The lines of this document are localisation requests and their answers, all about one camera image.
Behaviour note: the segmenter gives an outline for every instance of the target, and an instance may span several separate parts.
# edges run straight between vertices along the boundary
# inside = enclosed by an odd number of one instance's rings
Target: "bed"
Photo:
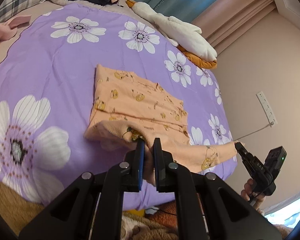
[[[42,2],[20,12],[32,15],[30,26],[20,27],[14,38],[0,45],[0,182],[27,201],[46,205],[81,173],[107,171],[124,158],[126,149],[106,152],[99,142],[83,137],[93,106],[97,64],[158,82],[183,100],[189,114],[191,144],[232,140],[213,73],[198,69],[188,59],[183,61],[177,48],[126,6],[108,8]],[[116,12],[105,11],[112,8]],[[79,35],[68,31],[69,26],[92,31]],[[132,38],[120,37],[120,31],[137,29],[148,36],[156,35],[139,51],[131,45]],[[165,63],[178,60],[191,69],[191,73],[184,74],[185,83],[175,80]],[[30,104],[39,110],[29,108]],[[26,109],[28,115],[20,109]],[[15,120],[20,119],[24,122],[16,125]],[[16,169],[11,168],[15,160],[7,160],[14,153],[12,145],[18,151],[28,151],[27,156],[18,159],[20,166]],[[234,157],[202,173],[213,171],[226,179],[236,164]],[[123,209],[143,209],[173,199],[173,194],[158,193],[144,182],[139,193],[125,193]]]

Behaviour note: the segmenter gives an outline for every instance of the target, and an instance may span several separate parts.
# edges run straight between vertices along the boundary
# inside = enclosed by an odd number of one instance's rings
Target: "human hand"
[[[244,184],[244,189],[241,191],[241,197],[246,200],[249,201],[250,197],[249,195],[252,194],[252,188],[251,185],[253,185],[253,179],[248,179],[247,183]],[[255,210],[257,210],[260,214],[264,215],[264,212],[260,209],[261,204],[265,201],[266,196],[265,194],[260,194],[259,196],[257,196],[257,201],[256,203],[253,205],[253,208]]]

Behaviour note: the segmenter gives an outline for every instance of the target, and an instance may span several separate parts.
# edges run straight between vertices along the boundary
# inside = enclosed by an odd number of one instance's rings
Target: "electrical socket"
[[[271,106],[269,105],[264,93],[262,91],[258,92],[257,97],[261,103],[263,110],[266,113],[269,123],[273,122],[274,123],[273,125],[277,124],[278,123],[277,119],[274,117],[274,113],[273,113]]]

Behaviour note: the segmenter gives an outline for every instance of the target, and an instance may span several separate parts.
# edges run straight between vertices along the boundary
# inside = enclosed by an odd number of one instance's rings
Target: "yellow object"
[[[146,214],[145,209],[141,209],[141,210],[132,209],[132,210],[128,210],[128,212],[131,213],[131,214],[137,215],[139,217],[144,217],[145,214]]]
[[[132,6],[134,6],[135,3],[136,1],[134,0],[126,0],[126,4],[128,5],[129,8],[132,8]]]
[[[199,68],[214,69],[217,67],[216,60],[212,62],[206,62],[203,59],[199,58],[197,55],[186,51],[181,45],[178,45],[177,49],[180,50],[193,64],[195,64]]]

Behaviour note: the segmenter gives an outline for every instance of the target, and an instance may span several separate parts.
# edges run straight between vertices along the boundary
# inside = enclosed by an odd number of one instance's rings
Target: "gray cable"
[[[242,137],[240,137],[240,138],[238,138],[238,139],[236,139],[236,140],[234,140],[234,141],[238,141],[238,140],[240,140],[240,139],[242,139],[242,138],[244,138],[244,137],[247,137],[247,136],[252,135],[252,134],[254,134],[254,133],[256,133],[256,132],[259,132],[259,131],[261,131],[261,130],[263,130],[263,129],[267,128],[268,126],[271,126],[271,125],[274,125],[274,122],[271,122],[271,123],[267,124],[265,127],[261,128],[261,129],[259,129],[259,130],[256,130],[256,131],[254,131],[254,132],[252,132],[252,133],[249,133],[249,134],[247,134],[247,135],[245,135],[245,136],[242,136]]]

